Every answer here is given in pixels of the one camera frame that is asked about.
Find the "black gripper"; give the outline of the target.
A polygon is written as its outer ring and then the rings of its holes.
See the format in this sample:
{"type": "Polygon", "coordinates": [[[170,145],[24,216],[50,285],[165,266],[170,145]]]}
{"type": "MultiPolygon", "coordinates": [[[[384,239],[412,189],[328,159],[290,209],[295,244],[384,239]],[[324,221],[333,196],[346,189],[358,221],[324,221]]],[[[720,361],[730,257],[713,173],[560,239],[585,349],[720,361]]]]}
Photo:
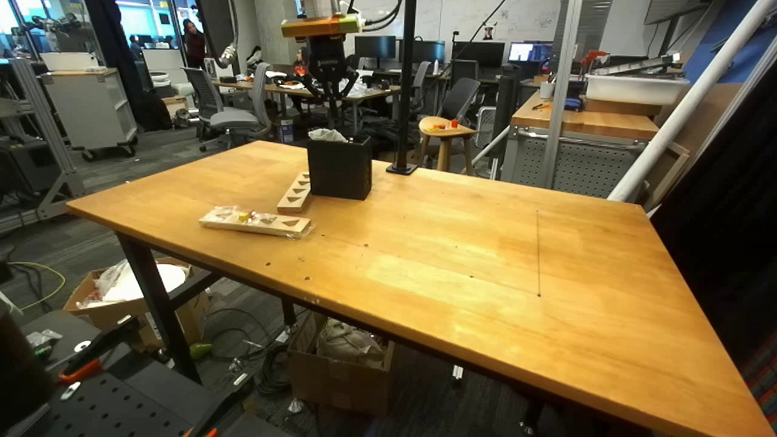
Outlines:
{"type": "Polygon", "coordinates": [[[304,88],[328,108],[339,105],[357,83],[357,70],[345,62],[341,37],[307,37],[304,67],[304,88]]]}

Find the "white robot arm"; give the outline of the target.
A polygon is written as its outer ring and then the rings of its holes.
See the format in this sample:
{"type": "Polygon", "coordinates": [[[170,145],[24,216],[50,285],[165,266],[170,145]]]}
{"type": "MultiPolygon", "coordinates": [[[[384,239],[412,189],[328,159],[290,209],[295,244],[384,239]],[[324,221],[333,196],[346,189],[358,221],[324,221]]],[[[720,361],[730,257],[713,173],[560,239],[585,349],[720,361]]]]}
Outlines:
{"type": "MultiPolygon", "coordinates": [[[[336,20],[339,0],[293,0],[299,20],[336,20]]],[[[339,105],[353,83],[353,70],[345,58],[345,33],[333,29],[319,37],[300,37],[304,83],[329,108],[339,105]]]]}

